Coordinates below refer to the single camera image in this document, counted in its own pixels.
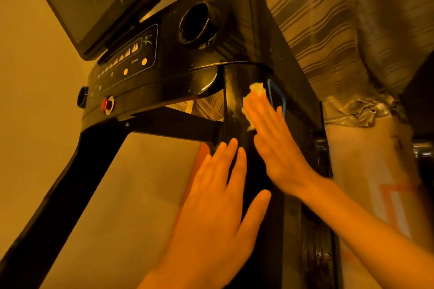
person's left hand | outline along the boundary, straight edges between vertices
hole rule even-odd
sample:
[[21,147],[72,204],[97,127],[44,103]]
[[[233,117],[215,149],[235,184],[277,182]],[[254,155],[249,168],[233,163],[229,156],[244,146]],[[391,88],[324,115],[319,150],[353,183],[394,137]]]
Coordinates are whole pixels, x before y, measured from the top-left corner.
[[220,289],[246,263],[271,193],[258,193],[241,222],[247,171],[243,148],[226,184],[237,145],[236,139],[228,146],[221,143],[213,157],[205,158],[165,256],[139,288]]

blue handle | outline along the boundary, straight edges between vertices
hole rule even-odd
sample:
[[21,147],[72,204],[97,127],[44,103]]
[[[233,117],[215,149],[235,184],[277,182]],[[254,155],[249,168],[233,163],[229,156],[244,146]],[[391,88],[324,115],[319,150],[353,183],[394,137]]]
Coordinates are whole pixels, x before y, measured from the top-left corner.
[[283,114],[283,117],[285,118],[285,112],[286,112],[286,98],[285,98],[285,95],[282,93],[282,91],[279,89],[279,87],[277,87],[277,85],[274,83],[273,80],[268,79],[267,80],[267,86],[268,86],[268,96],[269,96],[270,104],[271,104],[271,106],[273,108],[274,108],[274,105],[273,105],[273,97],[271,96],[271,88],[273,88],[274,91],[282,99],[282,114]]

person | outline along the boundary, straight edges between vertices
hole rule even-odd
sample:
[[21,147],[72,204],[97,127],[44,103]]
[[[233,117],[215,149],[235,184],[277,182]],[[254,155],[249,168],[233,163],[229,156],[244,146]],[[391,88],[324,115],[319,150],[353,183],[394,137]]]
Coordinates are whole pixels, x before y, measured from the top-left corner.
[[[434,288],[434,256],[369,214],[331,180],[319,176],[291,137],[282,115],[266,95],[252,93],[244,105],[257,133],[254,144],[269,178],[303,201],[352,250],[380,286],[388,289]],[[237,141],[221,143],[193,179],[167,251],[138,289],[220,289],[253,251],[271,193],[263,190],[243,220],[246,153]]]

red button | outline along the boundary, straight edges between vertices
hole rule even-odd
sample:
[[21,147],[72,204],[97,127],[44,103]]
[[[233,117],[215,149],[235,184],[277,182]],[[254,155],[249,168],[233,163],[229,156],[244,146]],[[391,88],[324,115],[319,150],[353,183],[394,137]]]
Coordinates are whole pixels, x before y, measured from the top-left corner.
[[106,111],[107,110],[107,105],[109,104],[109,101],[105,98],[101,101],[101,110],[102,111]]

striped curtain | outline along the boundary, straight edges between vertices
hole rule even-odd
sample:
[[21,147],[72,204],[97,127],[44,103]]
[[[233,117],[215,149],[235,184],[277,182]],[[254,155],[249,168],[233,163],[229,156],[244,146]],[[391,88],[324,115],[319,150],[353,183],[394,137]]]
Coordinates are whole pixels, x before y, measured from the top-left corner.
[[[162,0],[152,14],[174,1]],[[323,102],[326,123],[372,126],[375,117],[389,113],[394,97],[433,49],[432,0],[267,2]],[[401,21],[408,17],[409,23]],[[221,121],[223,107],[219,92],[195,101],[192,113]]]

